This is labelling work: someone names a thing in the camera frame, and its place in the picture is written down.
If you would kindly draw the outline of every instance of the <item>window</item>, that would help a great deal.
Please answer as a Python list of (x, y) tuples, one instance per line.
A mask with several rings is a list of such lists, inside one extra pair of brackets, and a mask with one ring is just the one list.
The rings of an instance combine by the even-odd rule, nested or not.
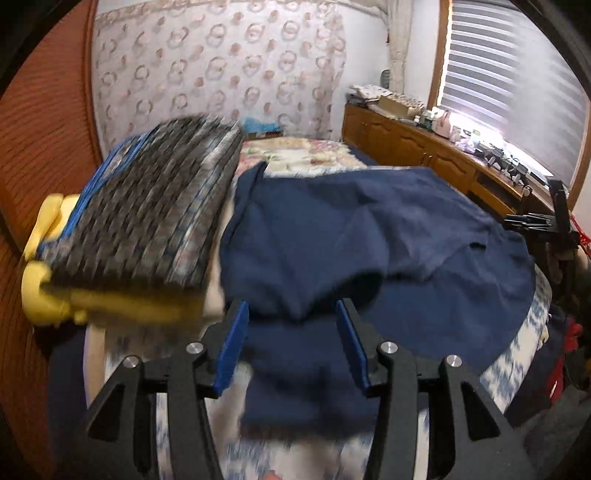
[(438, 103), (571, 183), (586, 95), (545, 35), (507, 0), (453, 0)]

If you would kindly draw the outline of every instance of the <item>wall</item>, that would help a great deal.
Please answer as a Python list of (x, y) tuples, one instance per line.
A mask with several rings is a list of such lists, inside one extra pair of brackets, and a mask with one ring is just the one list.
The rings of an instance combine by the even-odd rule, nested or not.
[(587, 235), (591, 235), (591, 168), (573, 209), (574, 216)]
[[(97, 13), (101, 14), (137, 3), (140, 2), (138, 0), (99, 0)], [(349, 85), (351, 83), (379, 84), (381, 72), (388, 68), (387, 29), (384, 21), (378, 16), (377, 8), (371, 9), (373, 13), (367, 13), (363, 7), (349, 7), (341, 4), (339, 12), (345, 26), (347, 61), (339, 85), (333, 94), (330, 121), (332, 129), (330, 137), (333, 140), (340, 139), (345, 113), (345, 94), (350, 91)]]
[(431, 91), (437, 51), (439, 3), (440, 0), (413, 0), (413, 22), (404, 71), (404, 93), (425, 104)]

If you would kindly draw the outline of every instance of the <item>blue towel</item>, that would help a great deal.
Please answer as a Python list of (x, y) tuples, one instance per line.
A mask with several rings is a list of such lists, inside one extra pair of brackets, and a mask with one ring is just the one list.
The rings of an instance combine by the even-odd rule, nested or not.
[(476, 372), (517, 334), (534, 290), (523, 238), (427, 168), (312, 179), (242, 175), (221, 241), (226, 298), (252, 312), (255, 370), (243, 422), (347, 435), (373, 428), (355, 389), (335, 301), (417, 355), (455, 353)]

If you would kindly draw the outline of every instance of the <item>wooden dresser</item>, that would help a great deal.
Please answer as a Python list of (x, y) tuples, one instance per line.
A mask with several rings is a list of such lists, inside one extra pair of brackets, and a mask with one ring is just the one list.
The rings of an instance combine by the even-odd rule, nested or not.
[(480, 158), (455, 148), (422, 128), (405, 125), (371, 110), (346, 105), (343, 141), (382, 165), (426, 166), (497, 218), (515, 213), (521, 204), (515, 187)]

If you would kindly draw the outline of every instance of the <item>orange wooden panel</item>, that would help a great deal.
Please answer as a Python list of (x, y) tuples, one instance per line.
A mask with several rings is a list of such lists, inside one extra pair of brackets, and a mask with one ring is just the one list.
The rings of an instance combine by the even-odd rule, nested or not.
[(6, 220), (25, 236), (43, 199), (81, 191), (100, 161), (87, 85), (95, 5), (82, 0), (62, 18), (0, 99), (0, 181), (15, 216)]
[(22, 312), (19, 260), (0, 235), (0, 404), (23, 457), (48, 478), (47, 360)]

